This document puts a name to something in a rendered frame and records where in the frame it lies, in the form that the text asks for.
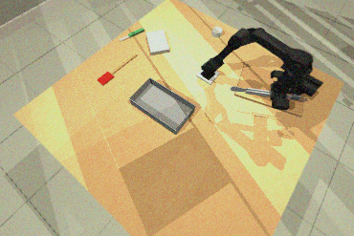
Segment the light wooden board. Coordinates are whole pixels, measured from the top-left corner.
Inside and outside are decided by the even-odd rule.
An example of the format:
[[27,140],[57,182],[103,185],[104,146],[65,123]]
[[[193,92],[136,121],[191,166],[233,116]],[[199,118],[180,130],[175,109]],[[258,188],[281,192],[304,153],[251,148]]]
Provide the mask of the light wooden board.
[[[271,92],[271,83],[274,83],[274,81],[277,81],[277,78],[271,78],[271,72],[262,68],[258,68],[256,66],[246,64],[244,63],[237,87],[239,88],[253,88],[253,89],[258,89],[258,90],[265,90],[265,91],[270,91]],[[257,96],[257,95],[250,95],[250,94],[245,94],[246,92],[235,92],[234,95],[237,97],[242,97],[245,99],[248,99],[250,101],[272,107],[272,101],[270,97],[264,97],[264,96]],[[304,101],[304,95],[305,93],[299,95],[300,98],[299,100],[292,100],[290,98],[287,98],[289,100],[289,108],[285,110],[279,110],[297,117],[302,117],[302,111],[303,111],[303,103]]]

